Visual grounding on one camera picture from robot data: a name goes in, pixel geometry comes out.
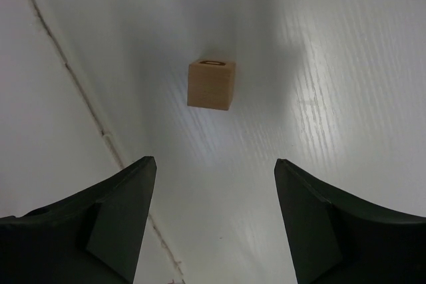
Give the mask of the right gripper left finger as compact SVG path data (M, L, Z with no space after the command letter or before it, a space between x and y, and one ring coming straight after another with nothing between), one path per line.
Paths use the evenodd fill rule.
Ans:
M1 282L133 283L155 179L145 156L61 201L1 218Z

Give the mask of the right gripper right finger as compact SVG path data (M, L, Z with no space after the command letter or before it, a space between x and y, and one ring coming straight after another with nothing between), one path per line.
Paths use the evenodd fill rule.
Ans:
M425 218L325 183L288 160L274 168L298 283L424 283Z

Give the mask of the lone light wood cube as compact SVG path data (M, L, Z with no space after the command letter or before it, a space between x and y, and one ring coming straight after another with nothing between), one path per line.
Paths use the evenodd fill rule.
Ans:
M235 62L200 59L189 64L187 105L229 110L235 75Z

